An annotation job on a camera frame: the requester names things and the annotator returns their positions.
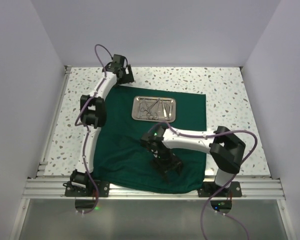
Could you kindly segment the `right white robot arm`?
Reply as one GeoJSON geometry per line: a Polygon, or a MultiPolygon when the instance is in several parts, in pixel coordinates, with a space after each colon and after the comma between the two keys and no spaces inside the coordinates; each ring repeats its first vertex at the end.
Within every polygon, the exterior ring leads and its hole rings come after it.
{"type": "Polygon", "coordinates": [[[181,173],[182,160],[173,149],[185,149],[211,155],[218,166],[213,192],[225,196],[231,190],[231,178],[241,168],[246,144],[225,126],[215,131],[192,131],[158,126],[140,138],[140,145],[153,154],[152,167],[167,182],[169,171],[181,173]]]}

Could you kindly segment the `stainless steel instrument tray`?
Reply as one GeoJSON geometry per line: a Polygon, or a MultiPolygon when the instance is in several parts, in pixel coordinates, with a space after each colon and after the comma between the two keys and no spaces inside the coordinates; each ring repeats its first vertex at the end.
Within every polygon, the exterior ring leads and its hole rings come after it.
{"type": "Polygon", "coordinates": [[[136,96],[133,100],[132,104],[132,111],[131,111],[131,116],[134,120],[137,121],[146,121],[146,122],[168,122],[172,123],[176,120],[176,115],[177,115],[177,102],[174,98],[170,97],[154,97],[154,96],[136,96]],[[159,103],[156,104],[153,108],[152,111],[156,111],[158,113],[158,120],[150,120],[147,119],[147,117],[142,117],[139,118],[139,108],[140,104],[142,103],[143,100],[146,100],[148,106],[150,106],[155,100],[160,99],[159,103]],[[163,108],[162,108],[162,101],[170,101],[170,119],[165,119],[164,114],[163,114],[163,108]]]}

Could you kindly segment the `dark green surgical cloth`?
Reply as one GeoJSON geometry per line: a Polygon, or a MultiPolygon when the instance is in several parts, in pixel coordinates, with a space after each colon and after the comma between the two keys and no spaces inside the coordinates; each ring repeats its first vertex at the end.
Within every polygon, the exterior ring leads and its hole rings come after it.
{"type": "MultiPolygon", "coordinates": [[[[207,129],[206,95],[116,86],[105,99],[107,120],[102,127],[94,153],[93,176],[97,180],[119,184],[137,184],[158,187],[164,182],[151,166],[153,155],[143,148],[140,138],[154,122],[132,118],[133,101],[136,96],[164,97],[176,100],[176,119],[173,128],[205,131],[207,129]]],[[[167,173],[168,180],[183,188],[203,183],[207,155],[203,152],[173,149],[183,162],[178,175],[167,173]]]]}

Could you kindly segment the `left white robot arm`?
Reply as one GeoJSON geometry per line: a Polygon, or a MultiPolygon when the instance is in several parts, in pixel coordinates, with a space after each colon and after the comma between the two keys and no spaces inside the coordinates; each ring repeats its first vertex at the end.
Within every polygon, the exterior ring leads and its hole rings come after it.
{"type": "Polygon", "coordinates": [[[113,87],[133,82],[134,76],[127,58],[114,54],[111,62],[102,68],[102,76],[95,88],[90,94],[80,97],[80,113],[75,120],[75,125],[83,126],[85,133],[80,158],[70,176],[70,184],[75,186],[82,196],[91,195],[95,188],[92,178],[95,145],[107,120],[106,97],[113,87]]]}

